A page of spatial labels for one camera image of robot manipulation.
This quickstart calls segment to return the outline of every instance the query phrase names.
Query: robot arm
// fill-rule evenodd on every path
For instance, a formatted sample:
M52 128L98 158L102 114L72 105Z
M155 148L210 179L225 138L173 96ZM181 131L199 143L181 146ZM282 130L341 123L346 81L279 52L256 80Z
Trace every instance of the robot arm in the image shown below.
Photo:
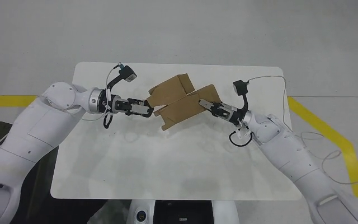
M234 83L238 95L247 93L242 81ZM245 127L267 159L300 190L307 201L314 224L358 223L358 210L344 192L312 161L307 149L292 131L273 115L265 116L249 111L247 100L242 109L221 103L200 100L199 104L214 116Z
M129 76L117 77L109 84L113 86L121 79L131 81L133 74L130 80ZM14 217L22 183L32 167L65 140L86 112L121 112L144 117L153 112L146 100L125 100L118 95L110 95L107 105L107 95L105 90L98 88L86 90L81 86L58 82L17 117L0 145L0 224L8 224Z

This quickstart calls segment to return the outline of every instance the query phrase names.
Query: brown cardboard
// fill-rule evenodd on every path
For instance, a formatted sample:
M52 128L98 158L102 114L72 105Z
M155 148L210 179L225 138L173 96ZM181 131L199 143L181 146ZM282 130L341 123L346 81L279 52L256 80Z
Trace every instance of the brown cardboard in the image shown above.
M160 114L165 122L162 130L167 130L175 124L205 111L205 108L199 104L200 99L209 102L221 102L214 85L208 85L192 92L186 97L154 112L155 116Z
M188 74L179 74L151 88L147 100L151 107L169 105L194 90Z

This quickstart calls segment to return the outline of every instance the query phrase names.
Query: floor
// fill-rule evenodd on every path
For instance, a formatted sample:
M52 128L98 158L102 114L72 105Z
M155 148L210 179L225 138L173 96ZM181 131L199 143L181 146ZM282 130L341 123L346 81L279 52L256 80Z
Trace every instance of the floor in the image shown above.
M71 82L82 61L278 66L288 95L358 148L357 11L355 0L1 1L0 95L38 95ZM20 112L0 108L0 120L11 123ZM313 131L291 119L297 133ZM308 146L320 157L336 149L326 139ZM327 171L348 181L342 158ZM102 223L125 217L121 204L108 203ZM310 223L303 199L237 207L244 224Z

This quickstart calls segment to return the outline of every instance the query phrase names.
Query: yellow tape line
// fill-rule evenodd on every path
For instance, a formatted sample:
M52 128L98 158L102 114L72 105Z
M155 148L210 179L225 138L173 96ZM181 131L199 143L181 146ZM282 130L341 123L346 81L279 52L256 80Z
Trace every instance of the yellow tape line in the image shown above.
M36 96L0 96L0 106L25 107L33 102L35 98ZM292 97L288 97L288 103L294 113L342 150L350 181L358 181L358 160L353 144ZM358 184L352 185L352 190L355 197L358 197Z
M0 96L0 106L25 107L35 100L36 96Z
M341 149L350 181L358 181L358 160L353 144L292 97L288 97L288 102L290 109L294 113L300 116L303 120ZM353 184L352 190L354 196L358 197L358 184Z

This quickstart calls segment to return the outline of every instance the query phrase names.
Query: table top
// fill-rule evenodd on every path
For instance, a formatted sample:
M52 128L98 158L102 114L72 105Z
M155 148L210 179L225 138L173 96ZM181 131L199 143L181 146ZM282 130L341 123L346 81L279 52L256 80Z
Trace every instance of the table top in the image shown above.
M73 83L104 88L106 76L115 64L79 63ZM121 81L112 89L122 98L145 99L150 88L177 74L188 73L196 90L214 84L222 101L238 108L243 100L234 92L234 81L282 75L277 67L124 64L138 78L131 83ZM249 109L282 118L283 92L284 82L280 78L253 80L248 86ZM290 125L286 98L284 105L285 121ZM84 118L93 116L99 115L86 114ZM161 130L163 124L162 118L154 115L143 118L116 114L109 129L103 128L102 119L81 120L59 146L52 196L177 200L301 197L294 184L268 162L255 143L238 148L229 142L228 136L234 130L230 123L206 111L167 131Z

